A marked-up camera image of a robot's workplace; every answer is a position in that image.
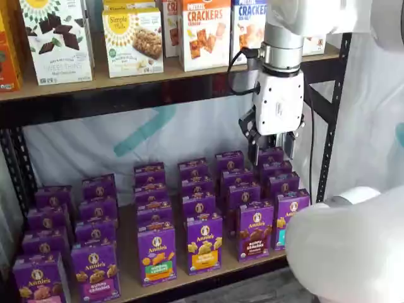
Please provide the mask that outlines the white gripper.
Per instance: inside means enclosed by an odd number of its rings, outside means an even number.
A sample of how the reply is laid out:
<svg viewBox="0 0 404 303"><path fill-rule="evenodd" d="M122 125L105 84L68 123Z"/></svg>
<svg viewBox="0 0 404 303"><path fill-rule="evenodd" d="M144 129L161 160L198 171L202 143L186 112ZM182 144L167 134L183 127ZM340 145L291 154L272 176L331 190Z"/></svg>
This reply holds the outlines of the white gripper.
<svg viewBox="0 0 404 303"><path fill-rule="evenodd" d="M254 93L254 107L239 119L239 127L248 142L247 156L258 165L259 151L270 146L269 137L285 133L283 150L294 157L298 129L304 128L304 74L292 77L273 76L259 71L256 78L259 93Z"/></svg>

